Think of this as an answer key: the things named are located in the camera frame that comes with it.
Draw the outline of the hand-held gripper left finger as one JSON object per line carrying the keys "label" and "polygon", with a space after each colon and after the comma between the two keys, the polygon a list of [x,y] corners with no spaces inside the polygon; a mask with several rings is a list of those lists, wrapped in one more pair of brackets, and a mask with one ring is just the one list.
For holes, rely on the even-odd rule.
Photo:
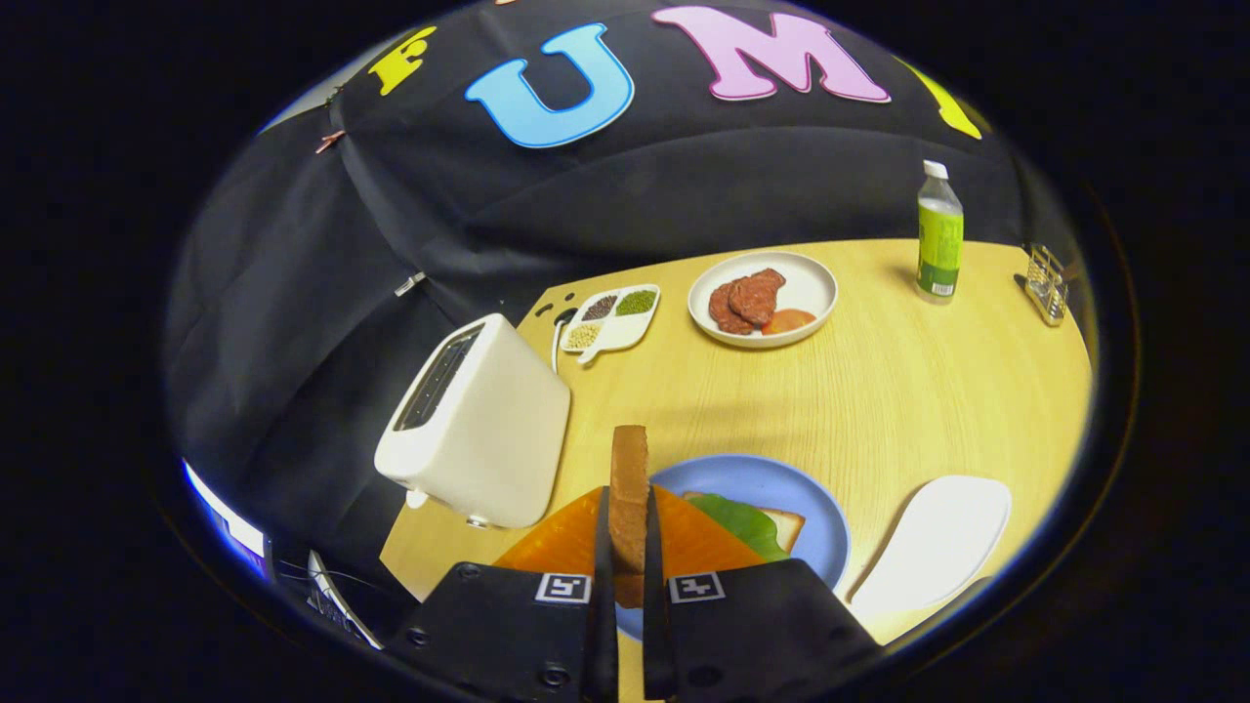
{"label": "hand-held gripper left finger", "polygon": [[442,702],[615,702],[608,493],[595,488],[551,517],[582,544],[574,570],[460,560],[398,622],[394,660]]}

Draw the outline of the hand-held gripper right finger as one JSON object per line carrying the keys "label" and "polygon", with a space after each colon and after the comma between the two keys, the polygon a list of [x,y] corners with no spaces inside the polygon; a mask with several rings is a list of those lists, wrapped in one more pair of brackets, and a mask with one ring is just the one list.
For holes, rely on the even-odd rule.
{"label": "hand-held gripper right finger", "polygon": [[885,649],[804,560],[665,577],[648,497],[642,677],[665,702],[858,702]]}

